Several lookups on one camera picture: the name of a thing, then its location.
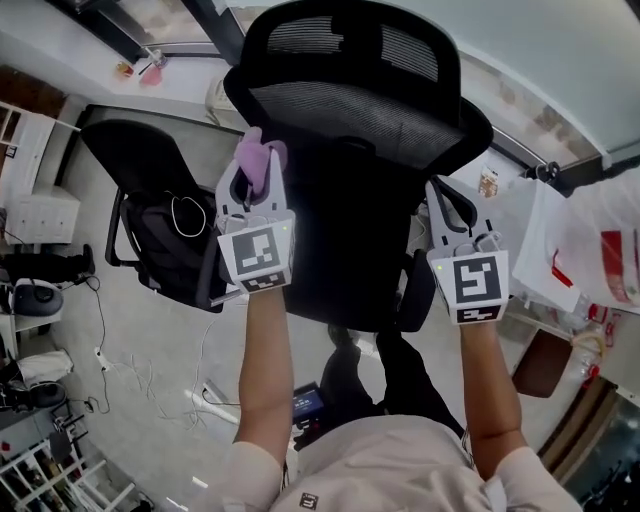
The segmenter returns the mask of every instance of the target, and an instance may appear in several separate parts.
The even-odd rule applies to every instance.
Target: chair armrest
[[[116,197],[113,200],[111,210],[111,220],[109,221],[109,234],[107,235],[107,247],[104,257],[112,267],[136,267],[137,261],[123,261],[116,254],[116,238],[118,237],[118,224],[120,223],[120,206],[124,201],[124,192],[118,188]]]
[[[413,258],[407,257],[404,270],[407,273],[407,286],[398,309],[396,326],[402,332],[417,332],[431,309],[436,281],[427,261],[427,253],[422,249],[418,249]]]
[[[202,257],[202,267],[198,276],[198,288],[196,289],[196,305],[205,310],[212,307],[211,279],[214,272],[218,271],[218,236],[220,231],[212,229],[209,242]]]

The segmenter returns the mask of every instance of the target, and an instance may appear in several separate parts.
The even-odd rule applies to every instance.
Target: white plastic bag
[[[71,372],[73,362],[64,350],[25,357],[18,361],[20,373],[27,387],[40,382],[53,382]]]
[[[640,168],[580,187],[547,223],[556,277],[594,303],[640,306]]]

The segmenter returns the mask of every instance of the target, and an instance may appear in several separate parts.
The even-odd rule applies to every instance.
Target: white floor
[[[203,185],[215,185],[237,143],[236,136],[212,128],[128,111],[99,109],[92,121],[106,117],[141,120],[170,133],[196,181]],[[225,306],[222,314],[210,315],[154,295],[137,282],[132,269],[110,267],[103,255],[116,187],[82,143],[69,163],[63,186],[82,201],[75,242],[90,243],[96,255],[107,328],[103,353],[110,361],[128,365],[133,357],[140,374],[138,378],[125,366],[117,367],[119,373],[112,370],[105,374],[111,411],[87,415],[91,441],[156,504],[178,510],[167,498],[188,506],[195,489],[192,478],[211,482],[217,477],[235,431],[233,425],[206,413],[201,414],[205,421],[191,428],[188,413],[193,410],[191,389],[202,336],[214,321],[203,347],[197,393],[201,392],[204,379],[211,378],[235,401],[246,305],[236,302]],[[123,232],[119,252],[121,257],[132,257]],[[63,320],[54,325],[53,336],[75,363],[75,371],[66,378],[66,384],[73,398],[92,395],[104,409],[104,383],[94,356],[102,337],[96,297],[86,286],[80,286],[65,291],[65,300]],[[290,316],[289,331],[296,385],[319,381],[332,351],[326,326]],[[421,352],[436,388],[453,415],[464,424],[458,333],[440,303],[434,303],[422,330],[407,339]],[[372,342],[372,337],[364,336],[363,342],[367,341]],[[524,348],[524,339],[502,341],[505,356],[514,365]],[[363,356],[359,371],[372,397],[381,399],[384,374],[380,361]],[[565,379],[548,400],[522,398],[525,436],[534,448],[542,446],[578,387]],[[162,419],[165,415],[173,419]]]

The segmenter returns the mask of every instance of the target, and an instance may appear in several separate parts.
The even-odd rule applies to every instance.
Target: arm
[[[253,443],[283,465],[291,436],[293,365],[282,289],[251,295],[240,372],[236,441]]]
[[[522,436],[522,411],[502,355],[496,324],[460,328],[464,407],[473,458],[480,476],[491,478],[498,464],[527,443]]]

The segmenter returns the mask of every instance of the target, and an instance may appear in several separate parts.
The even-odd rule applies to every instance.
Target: white t-shirt
[[[578,512],[530,448],[509,454],[485,482],[447,427],[418,416],[343,425],[299,454],[298,478],[280,492],[282,469],[266,451],[235,443],[224,479],[197,512]]]

